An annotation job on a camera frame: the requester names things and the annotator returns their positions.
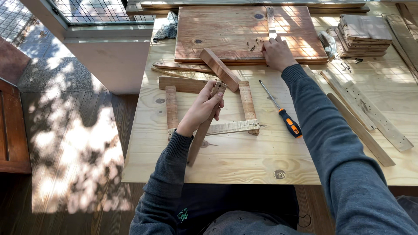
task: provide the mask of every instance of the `hand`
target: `hand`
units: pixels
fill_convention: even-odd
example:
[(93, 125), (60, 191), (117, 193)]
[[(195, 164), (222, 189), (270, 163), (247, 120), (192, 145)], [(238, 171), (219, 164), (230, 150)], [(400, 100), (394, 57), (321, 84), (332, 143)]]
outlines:
[(297, 64), (287, 42), (282, 41), (280, 36), (277, 36), (276, 39), (270, 38), (268, 42), (265, 42), (261, 53), (264, 55), (267, 65), (280, 72), (290, 65)]
[(222, 99), (224, 94), (219, 92), (210, 99), (212, 95), (211, 91), (215, 84), (216, 81), (208, 81), (206, 86), (200, 91), (198, 97), (178, 124), (178, 134), (191, 137), (193, 132), (199, 128), (200, 124), (209, 118), (213, 110), (215, 110), (214, 119), (219, 121), (219, 113), (221, 112), (221, 108), (224, 107), (224, 100)]

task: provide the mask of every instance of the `person's left hand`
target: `person's left hand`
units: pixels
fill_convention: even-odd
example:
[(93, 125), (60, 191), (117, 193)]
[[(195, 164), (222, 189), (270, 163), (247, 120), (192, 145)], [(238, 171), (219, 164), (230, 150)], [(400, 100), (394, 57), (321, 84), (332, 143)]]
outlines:
[(219, 121), (219, 113), (221, 112), (221, 108), (224, 107), (224, 100), (222, 99), (224, 94), (219, 92), (210, 99), (211, 91), (215, 84), (216, 81), (208, 81), (206, 86), (200, 91), (198, 97), (178, 124), (178, 134), (191, 137), (193, 132), (199, 128), (200, 124), (209, 118), (213, 110), (216, 110), (214, 119)]

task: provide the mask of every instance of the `knit cuff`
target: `knit cuff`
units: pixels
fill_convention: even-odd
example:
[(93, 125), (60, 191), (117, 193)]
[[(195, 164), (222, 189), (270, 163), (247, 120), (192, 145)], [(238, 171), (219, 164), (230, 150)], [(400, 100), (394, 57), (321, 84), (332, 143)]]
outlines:
[(309, 77), (300, 64), (294, 64), (286, 67), (282, 72), (282, 78), (290, 87), (293, 83), (303, 77)]
[(168, 156), (186, 159), (187, 154), (189, 153), (189, 148), (191, 141), (193, 140), (192, 137), (182, 136), (177, 134), (177, 129), (173, 132), (173, 136), (168, 143), (165, 152)]

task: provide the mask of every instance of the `wooden table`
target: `wooden table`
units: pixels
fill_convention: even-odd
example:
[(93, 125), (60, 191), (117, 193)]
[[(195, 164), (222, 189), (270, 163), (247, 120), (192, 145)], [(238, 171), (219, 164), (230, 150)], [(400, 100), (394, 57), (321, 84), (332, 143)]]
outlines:
[[(399, 14), (394, 3), (368, 2), (371, 11), (367, 15), (382, 13)], [(407, 3), (411, 13), (418, 12), (418, 3)], [(312, 14), (317, 31), (337, 26), (339, 14)], [(157, 18), (154, 33), (164, 24)], [(122, 174), (124, 182), (147, 182), (154, 171), (161, 151), (167, 146), (167, 119), (165, 91), (158, 89), (158, 72), (150, 70), (155, 61), (174, 60), (175, 40), (151, 43), (142, 88), (138, 100), (132, 133)], [(340, 74), (341, 61), (327, 65), (311, 65), (321, 87), (326, 93), (333, 92), (319, 75), (323, 69)], [(354, 58), (347, 63), (353, 72), (342, 71), (341, 82), (354, 80), (357, 86), (376, 104), (393, 124), (415, 145), (404, 152), (397, 151), (379, 132), (371, 132), (396, 163), (382, 167), (389, 185), (418, 185), (418, 86), (396, 50), (391, 46), (383, 57), (365, 57), (355, 64)], [(186, 183), (219, 184), (320, 184), (315, 166), (304, 140), (293, 138), (277, 114), (274, 103), (258, 80), (269, 88), (278, 104), (296, 119), (288, 87), (280, 73), (266, 66), (231, 66), (240, 80), (250, 83), (257, 118), (261, 125), (259, 136), (247, 132), (206, 137), (193, 167), (187, 167)], [(179, 119), (196, 98), (196, 94), (177, 93)], [(221, 120), (228, 123), (245, 120), (240, 94), (227, 90), (225, 108)], [(366, 155), (376, 159), (365, 146)], [(274, 171), (283, 170), (284, 179), (276, 179)]]

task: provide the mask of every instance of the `sweater sleeve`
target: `sweater sleeve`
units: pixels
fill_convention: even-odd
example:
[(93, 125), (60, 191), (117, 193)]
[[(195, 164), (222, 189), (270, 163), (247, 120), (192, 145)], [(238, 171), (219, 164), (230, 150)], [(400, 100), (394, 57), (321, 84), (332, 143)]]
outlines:
[(173, 133), (161, 153), (144, 194), (139, 199), (130, 234), (175, 234), (175, 210), (184, 183), (187, 153), (192, 138)]
[(289, 87), (337, 234), (417, 234), (418, 227), (386, 186), (379, 164), (363, 152), (334, 104), (299, 64), (282, 78)]

